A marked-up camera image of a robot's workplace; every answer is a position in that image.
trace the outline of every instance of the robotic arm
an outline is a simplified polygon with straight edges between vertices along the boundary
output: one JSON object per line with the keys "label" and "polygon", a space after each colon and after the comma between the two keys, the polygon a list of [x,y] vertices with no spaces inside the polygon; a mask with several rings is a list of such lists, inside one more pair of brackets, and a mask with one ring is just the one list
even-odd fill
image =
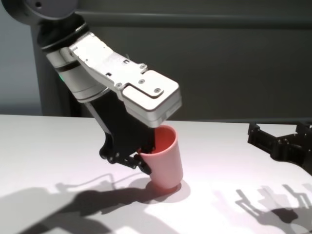
{"label": "robotic arm", "polygon": [[40,26],[38,45],[105,132],[100,156],[150,174],[135,153],[153,150],[154,128],[182,105],[179,85],[109,48],[75,14],[77,0],[1,1],[16,20]]}

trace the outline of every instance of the cup rim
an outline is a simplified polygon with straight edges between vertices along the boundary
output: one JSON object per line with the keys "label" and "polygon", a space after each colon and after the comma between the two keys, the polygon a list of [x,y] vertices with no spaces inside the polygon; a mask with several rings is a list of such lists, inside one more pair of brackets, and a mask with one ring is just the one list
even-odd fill
{"label": "cup rim", "polygon": [[173,141],[173,143],[172,143],[167,149],[165,149],[165,150],[163,150],[163,151],[161,151],[161,152],[154,153],[154,154],[139,153],[140,155],[143,155],[143,156],[151,156],[151,157],[153,157],[153,156],[158,156],[158,155],[162,155],[162,154],[165,154],[165,153],[167,153],[168,151],[170,151],[170,150],[176,145],[176,143],[177,143],[177,138],[178,138],[178,137],[177,137],[177,132],[176,132],[176,130],[175,130],[172,126],[166,125],[166,124],[162,124],[162,125],[159,126],[159,128],[160,128],[160,127],[166,128],[166,129],[170,129],[170,130],[174,133],[174,135],[175,135],[175,140]]}

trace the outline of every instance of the gray wall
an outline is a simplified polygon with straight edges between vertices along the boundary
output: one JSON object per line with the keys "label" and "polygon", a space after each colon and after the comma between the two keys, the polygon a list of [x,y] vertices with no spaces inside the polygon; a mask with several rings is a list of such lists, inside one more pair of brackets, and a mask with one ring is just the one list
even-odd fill
{"label": "gray wall", "polygon": [[30,27],[0,4],[0,114],[41,115]]}

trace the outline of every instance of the white table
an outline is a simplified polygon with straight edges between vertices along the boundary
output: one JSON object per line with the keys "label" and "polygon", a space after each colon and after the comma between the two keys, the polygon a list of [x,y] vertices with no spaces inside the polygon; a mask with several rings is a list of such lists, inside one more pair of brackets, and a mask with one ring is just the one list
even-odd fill
{"label": "white table", "polygon": [[[105,137],[94,119],[0,116],[0,233],[19,233],[35,224],[36,232],[27,234],[312,230],[307,204],[312,176],[248,144],[247,124],[167,123],[179,134],[184,181],[175,194],[159,197],[144,189],[149,178],[138,169],[99,157]],[[294,126],[263,129],[275,135],[294,132]]]}

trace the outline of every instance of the plastic cup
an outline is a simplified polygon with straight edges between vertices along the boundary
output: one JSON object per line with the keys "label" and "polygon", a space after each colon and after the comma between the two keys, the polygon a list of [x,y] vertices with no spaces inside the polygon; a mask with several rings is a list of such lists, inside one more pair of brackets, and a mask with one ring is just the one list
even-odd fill
{"label": "plastic cup", "polygon": [[151,181],[162,189],[172,189],[180,184],[183,169],[177,132],[168,125],[155,129],[155,150],[151,154],[140,153],[152,170]]}

